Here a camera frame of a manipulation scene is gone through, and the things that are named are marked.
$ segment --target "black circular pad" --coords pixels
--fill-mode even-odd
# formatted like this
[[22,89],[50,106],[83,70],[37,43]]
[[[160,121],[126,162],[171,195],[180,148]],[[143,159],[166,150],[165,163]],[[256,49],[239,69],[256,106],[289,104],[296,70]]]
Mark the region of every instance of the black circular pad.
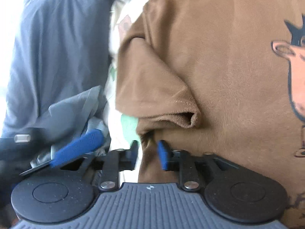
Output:
[[278,182],[250,170],[232,169],[216,176],[204,190],[212,210],[239,223],[279,219],[287,206],[287,192]]
[[16,214],[36,223],[58,223],[84,212],[93,202],[94,192],[74,171],[52,170],[23,180],[12,192]]
[[44,183],[34,189],[33,196],[42,203],[53,203],[64,199],[68,193],[69,189],[65,185],[60,183]]

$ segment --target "metal pin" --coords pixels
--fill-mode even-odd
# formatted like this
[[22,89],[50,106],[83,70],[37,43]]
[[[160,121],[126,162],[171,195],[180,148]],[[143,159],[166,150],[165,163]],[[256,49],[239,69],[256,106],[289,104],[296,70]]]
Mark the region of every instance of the metal pin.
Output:
[[115,182],[106,181],[101,183],[101,188],[103,189],[112,189],[115,187]]
[[194,182],[194,181],[189,181],[184,183],[184,187],[187,189],[196,189],[199,187],[199,183]]
[[31,141],[31,135],[29,134],[16,134],[14,136],[15,143],[29,143]]

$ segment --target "brown sweatshirt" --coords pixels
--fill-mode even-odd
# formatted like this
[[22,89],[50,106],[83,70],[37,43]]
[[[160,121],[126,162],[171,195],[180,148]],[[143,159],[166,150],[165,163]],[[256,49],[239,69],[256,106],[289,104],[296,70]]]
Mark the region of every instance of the brown sweatshirt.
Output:
[[156,142],[280,182],[305,228],[305,0],[150,0],[120,48],[116,106],[138,117],[140,182],[172,182]]

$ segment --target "ribbed gray surface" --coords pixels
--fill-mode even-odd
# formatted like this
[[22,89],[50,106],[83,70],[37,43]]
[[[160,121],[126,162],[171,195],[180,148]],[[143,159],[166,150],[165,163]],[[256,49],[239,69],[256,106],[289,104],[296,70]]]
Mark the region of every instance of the ribbed gray surface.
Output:
[[94,206],[73,221],[57,225],[19,222],[14,229],[287,229],[278,221],[242,226],[211,212],[199,194],[184,192],[174,183],[125,183],[103,193]]

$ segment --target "cartoon print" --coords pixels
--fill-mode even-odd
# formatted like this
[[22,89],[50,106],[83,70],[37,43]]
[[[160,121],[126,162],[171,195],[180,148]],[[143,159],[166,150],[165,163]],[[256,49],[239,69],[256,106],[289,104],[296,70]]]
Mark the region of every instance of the cartoon print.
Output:
[[299,209],[302,202],[305,202],[305,192],[298,194],[296,196],[296,199],[295,199],[294,203],[292,203],[291,197],[289,197],[289,202],[288,203],[290,205],[288,205],[287,208],[297,208],[297,209]]
[[125,16],[124,19],[119,23],[118,29],[119,29],[119,35],[120,35],[120,42],[123,41],[127,31],[132,25],[132,21],[129,17],[129,15]]
[[[298,28],[289,21],[284,21],[292,38],[291,43],[283,40],[271,42],[272,50],[289,62],[288,93],[289,100],[296,116],[305,122],[305,15],[302,15],[303,26]],[[295,152],[296,157],[305,157],[304,138],[301,148]]]

